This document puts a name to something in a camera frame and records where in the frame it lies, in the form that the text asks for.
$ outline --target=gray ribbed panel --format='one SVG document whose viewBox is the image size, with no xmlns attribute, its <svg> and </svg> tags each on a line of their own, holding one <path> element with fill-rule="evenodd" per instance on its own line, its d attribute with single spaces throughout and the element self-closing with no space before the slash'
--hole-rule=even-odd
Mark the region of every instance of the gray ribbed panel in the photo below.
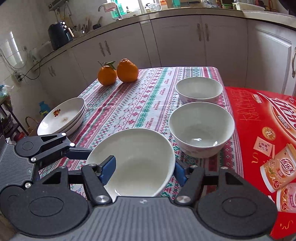
<svg viewBox="0 0 296 241">
<path fill-rule="evenodd" d="M 66 235 L 36 239 L 17 234 L 11 241 L 231 241 L 204 228 L 189 208 L 165 197 L 144 199 L 148 202 L 142 204 L 143 198 L 118 197 L 111 206 L 96 207 L 82 227 Z"/>
<path fill-rule="evenodd" d="M 7 185 L 23 185 L 31 181 L 34 164 L 28 158 L 18 156 L 14 145 L 6 143 L 4 136 L 0 138 L 0 191 Z"/>
</svg>

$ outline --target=white cabinet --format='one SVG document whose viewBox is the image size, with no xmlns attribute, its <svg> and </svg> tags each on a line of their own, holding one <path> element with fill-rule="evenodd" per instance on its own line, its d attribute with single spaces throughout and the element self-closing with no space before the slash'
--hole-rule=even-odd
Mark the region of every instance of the white cabinet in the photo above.
<svg viewBox="0 0 296 241">
<path fill-rule="evenodd" d="M 296 32 L 270 23 L 248 20 L 247 88 L 295 94 L 291 59 Z"/>
<path fill-rule="evenodd" d="M 77 97 L 88 86 L 71 49 L 44 64 L 39 79 L 55 105 Z"/>
<path fill-rule="evenodd" d="M 245 87 L 248 57 L 247 20 L 201 16 L 205 35 L 206 66 L 219 70 L 225 86 Z"/>
<path fill-rule="evenodd" d="M 162 67 L 206 66 L 201 16 L 151 20 Z"/>
<path fill-rule="evenodd" d="M 89 39 L 72 48 L 85 80 L 91 84 L 97 79 L 100 64 L 127 58 L 139 69 L 151 68 L 140 23 L 112 30 Z"/>
</svg>

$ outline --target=faucet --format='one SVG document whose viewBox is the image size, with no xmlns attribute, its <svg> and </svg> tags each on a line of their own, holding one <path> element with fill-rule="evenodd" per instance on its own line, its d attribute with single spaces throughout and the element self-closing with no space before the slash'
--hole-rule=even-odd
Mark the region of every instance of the faucet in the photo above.
<svg viewBox="0 0 296 241">
<path fill-rule="evenodd" d="M 118 14 L 118 19 L 122 19 L 122 15 L 120 14 L 120 11 L 119 11 L 119 8 L 118 8 L 118 5 L 115 3 L 116 5 L 116 11 L 117 11 L 117 14 Z M 101 5 L 99 6 L 99 9 L 98 9 L 98 12 L 101 10 L 101 8 L 103 7 L 104 5 Z"/>
</svg>

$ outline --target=stack of plates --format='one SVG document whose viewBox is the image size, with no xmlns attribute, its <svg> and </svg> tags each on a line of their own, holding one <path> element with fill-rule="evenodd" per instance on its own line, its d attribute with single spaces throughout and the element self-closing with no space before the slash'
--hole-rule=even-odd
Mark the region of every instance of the stack of plates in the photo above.
<svg viewBox="0 0 296 241">
<path fill-rule="evenodd" d="M 71 135 L 82 123 L 86 113 L 83 98 L 69 99 L 55 107 L 38 126 L 37 134 L 49 135 L 65 132 Z"/>
</svg>

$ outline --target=printed cup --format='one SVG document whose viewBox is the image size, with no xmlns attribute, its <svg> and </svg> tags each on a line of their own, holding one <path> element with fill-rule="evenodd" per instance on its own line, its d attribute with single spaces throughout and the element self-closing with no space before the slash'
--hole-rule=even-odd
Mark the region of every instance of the printed cup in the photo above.
<svg viewBox="0 0 296 241">
<path fill-rule="evenodd" d="M 296 213 L 296 183 L 289 183 L 277 191 L 276 206 L 279 212 Z"/>
<path fill-rule="evenodd" d="M 274 159 L 260 167 L 263 181 L 270 192 L 275 192 L 296 178 L 296 149 L 287 144 Z"/>
</svg>

